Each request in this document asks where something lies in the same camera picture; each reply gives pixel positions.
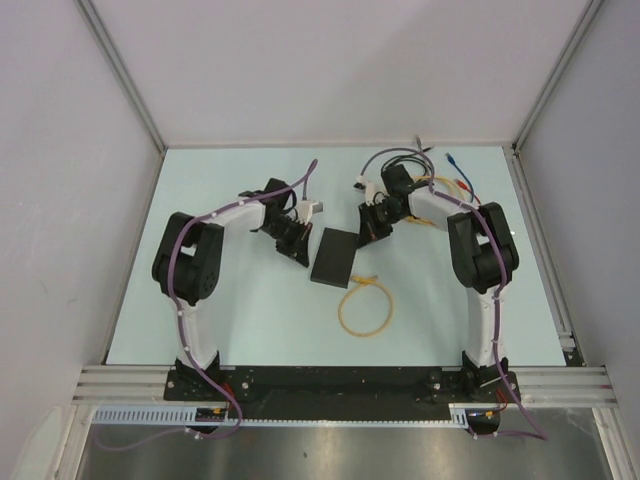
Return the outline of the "black network switch box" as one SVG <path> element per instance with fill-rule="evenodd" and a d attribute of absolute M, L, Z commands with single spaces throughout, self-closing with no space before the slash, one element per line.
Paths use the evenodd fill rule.
<path fill-rule="evenodd" d="M 346 289 L 357 251 L 358 234 L 325 227 L 310 274 L 315 283 Z"/>

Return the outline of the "yellow cable long loop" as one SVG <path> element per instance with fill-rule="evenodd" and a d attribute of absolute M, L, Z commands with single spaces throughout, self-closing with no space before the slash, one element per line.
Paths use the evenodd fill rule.
<path fill-rule="evenodd" d="M 391 290 L 377 275 L 352 275 L 348 284 L 351 288 L 337 307 L 337 319 L 341 328 L 356 338 L 371 338 L 384 332 L 395 315 L 395 299 Z M 364 293 L 364 298 L 355 307 L 346 308 L 360 293 Z"/>

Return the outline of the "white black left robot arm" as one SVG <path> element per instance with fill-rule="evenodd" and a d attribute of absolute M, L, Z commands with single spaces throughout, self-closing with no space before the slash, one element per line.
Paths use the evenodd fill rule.
<path fill-rule="evenodd" d="M 262 231 L 275 241 L 276 251 L 307 268 L 312 217 L 322 203 L 272 178 L 262 190 L 245 191 L 234 202 L 199 217 L 172 214 L 155 255 L 151 275 L 176 306 L 180 353 L 177 359 L 192 368 L 186 387 L 197 398 L 214 397 L 220 374 L 213 323 L 197 312 L 216 288 L 223 248 L 240 234 Z"/>

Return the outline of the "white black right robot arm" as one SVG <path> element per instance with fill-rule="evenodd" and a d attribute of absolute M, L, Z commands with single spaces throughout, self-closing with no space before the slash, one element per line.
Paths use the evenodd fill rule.
<path fill-rule="evenodd" d="M 394 224 L 410 217 L 428 220 L 448 234 L 453 271 L 467 292 L 461 388 L 469 399 L 484 401 L 508 369 L 501 343 L 501 294 L 519 267 L 504 211 L 495 202 L 475 207 L 436 189 L 432 180 L 414 180 L 401 165 L 386 170 L 382 181 L 379 187 L 357 177 L 355 187 L 364 192 L 357 246 L 389 237 Z"/>

